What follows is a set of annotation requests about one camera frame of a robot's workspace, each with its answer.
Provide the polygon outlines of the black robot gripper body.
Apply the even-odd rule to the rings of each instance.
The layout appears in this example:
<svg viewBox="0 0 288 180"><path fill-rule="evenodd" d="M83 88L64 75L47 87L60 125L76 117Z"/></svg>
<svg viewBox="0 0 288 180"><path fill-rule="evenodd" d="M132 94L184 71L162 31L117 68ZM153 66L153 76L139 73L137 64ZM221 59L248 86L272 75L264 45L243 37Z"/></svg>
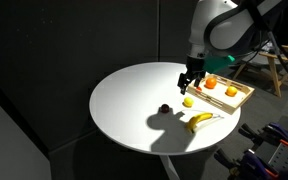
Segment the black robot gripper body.
<svg viewBox="0 0 288 180"><path fill-rule="evenodd" d="M206 73L204 70L204 64L205 61L203 59L188 56L186 62L186 79L195 80L204 78Z"/></svg>

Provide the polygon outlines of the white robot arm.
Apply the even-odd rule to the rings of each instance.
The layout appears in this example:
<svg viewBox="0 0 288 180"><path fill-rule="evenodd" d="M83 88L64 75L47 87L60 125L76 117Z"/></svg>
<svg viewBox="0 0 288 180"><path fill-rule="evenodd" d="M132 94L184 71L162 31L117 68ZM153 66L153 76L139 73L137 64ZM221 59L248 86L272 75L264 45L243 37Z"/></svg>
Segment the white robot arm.
<svg viewBox="0 0 288 180"><path fill-rule="evenodd" d="M191 24L187 71L179 76L184 93L207 72L228 64L229 56L243 55L269 40L279 59L288 53L273 33L274 19L288 8L288 0L199 0Z"/></svg>

